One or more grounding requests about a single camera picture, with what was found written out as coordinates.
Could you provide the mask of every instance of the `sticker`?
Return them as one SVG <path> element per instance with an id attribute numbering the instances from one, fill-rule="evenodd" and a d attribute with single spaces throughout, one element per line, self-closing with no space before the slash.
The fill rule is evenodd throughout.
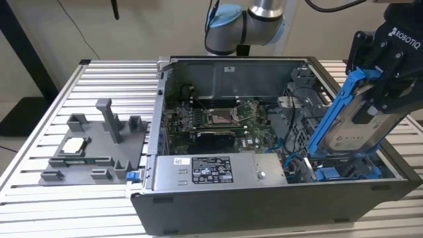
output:
<path id="1" fill-rule="evenodd" d="M 192 183 L 227 183 L 234 182 L 231 159 L 223 157 L 192 158 Z"/>
<path id="2" fill-rule="evenodd" d="M 80 165 L 80 164 L 86 164 L 84 160 L 66 160 L 66 163 L 68 165 Z"/>
<path id="3" fill-rule="evenodd" d="M 174 164 L 175 165 L 190 165 L 191 158 L 175 158 Z"/>
<path id="4" fill-rule="evenodd" d="M 338 151 L 358 150 L 375 134 L 389 115 L 377 115 L 369 124 L 346 123 L 337 132 L 330 147 Z"/>
<path id="5" fill-rule="evenodd" d="M 223 71 L 224 72 L 235 72 L 235 67 L 234 66 L 224 67 Z"/>

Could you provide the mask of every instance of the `beige wall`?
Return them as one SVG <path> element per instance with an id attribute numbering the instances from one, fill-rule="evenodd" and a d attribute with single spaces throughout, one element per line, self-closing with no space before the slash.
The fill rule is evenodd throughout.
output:
<path id="1" fill-rule="evenodd" d="M 63 86 L 80 59 L 95 54 L 56 0 L 10 0 L 16 17 L 47 70 Z M 208 0 L 119 0 L 120 20 L 110 0 L 62 0 L 88 43 L 103 60 L 156 59 L 204 55 Z M 251 0 L 223 0 L 247 8 Z M 254 47 L 254 55 L 273 55 L 274 47 Z"/>
<path id="2" fill-rule="evenodd" d="M 334 13 L 317 12 L 303 0 L 285 45 L 286 56 L 315 56 L 321 60 L 349 58 L 353 36 L 358 30 L 375 31 L 383 20 L 387 4 L 365 2 Z M 346 0 L 314 0 L 321 7 L 335 7 Z"/>

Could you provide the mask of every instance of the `aluminum extrusion table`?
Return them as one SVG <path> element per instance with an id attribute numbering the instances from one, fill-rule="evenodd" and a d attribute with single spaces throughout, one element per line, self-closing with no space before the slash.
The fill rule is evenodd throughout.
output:
<path id="1" fill-rule="evenodd" d="M 339 60 L 321 62 L 342 84 L 346 64 Z M 156 61 L 94 60 L 78 67 L 0 177 L 0 237 L 150 237 L 126 198 L 124 184 L 40 187 L 38 182 L 68 130 L 70 115 L 84 113 L 88 120 L 102 120 L 96 99 L 112 98 L 112 110 L 122 120 L 140 115 L 151 121 L 156 84 Z M 387 139 L 423 176 L 423 128 L 411 117 L 402 121 Z M 423 187 L 401 201 L 381 204 L 355 223 L 187 237 L 291 235 L 297 238 L 423 237 Z"/>

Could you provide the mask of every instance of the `silver metal cylinder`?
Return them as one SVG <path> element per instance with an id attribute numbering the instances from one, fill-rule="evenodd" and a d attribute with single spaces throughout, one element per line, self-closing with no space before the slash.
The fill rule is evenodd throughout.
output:
<path id="1" fill-rule="evenodd" d="M 283 14 L 282 0 L 255 0 L 248 9 L 261 17 L 281 17 Z"/>

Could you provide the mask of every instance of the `green circuit board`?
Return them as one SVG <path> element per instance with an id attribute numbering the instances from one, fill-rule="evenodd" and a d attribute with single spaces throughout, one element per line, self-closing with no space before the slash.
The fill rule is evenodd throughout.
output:
<path id="1" fill-rule="evenodd" d="M 265 151 L 277 145 L 277 137 L 266 117 L 265 106 L 254 100 L 240 100 L 235 108 L 192 109 L 194 120 L 178 121 L 179 116 L 168 117 L 171 154 L 190 154 L 199 132 L 234 132 L 235 145 L 224 153 Z"/>

